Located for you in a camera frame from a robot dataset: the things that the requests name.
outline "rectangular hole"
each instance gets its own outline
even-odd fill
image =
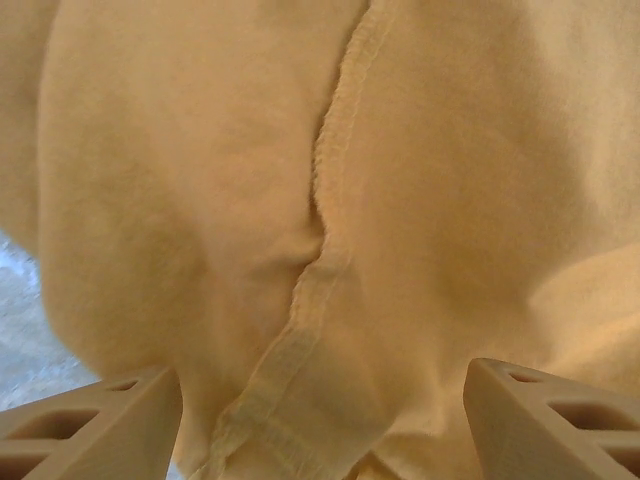
[[[0,479],[22,480],[45,458],[46,455],[0,456]]]
[[[540,383],[542,380],[539,380],[531,375],[527,375],[522,372],[509,372],[509,376],[513,378],[516,382],[520,383]]]
[[[93,420],[98,413],[98,410],[59,410],[46,413],[14,430],[7,438],[9,440],[67,440]]]
[[[640,425],[633,419],[607,405],[580,402],[550,402],[549,406],[580,430],[640,430]]]
[[[639,448],[612,448],[605,449],[616,462],[629,470],[631,474],[640,478],[640,449]]]
[[[127,390],[131,390],[138,383],[137,380],[128,380],[126,382],[121,382],[111,387],[108,387],[107,390],[110,392],[126,392]]]

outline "cotton cloth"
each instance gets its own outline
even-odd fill
[[[0,225],[191,480],[479,480],[474,357],[640,396],[640,3],[0,1]]]

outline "white floor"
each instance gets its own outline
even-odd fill
[[[94,381],[47,327],[36,262],[0,233],[0,411]]]

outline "cream fabric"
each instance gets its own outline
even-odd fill
[[[91,368],[176,368],[192,480],[479,479],[477,356],[640,395],[635,0],[0,0],[0,35],[2,226]]]

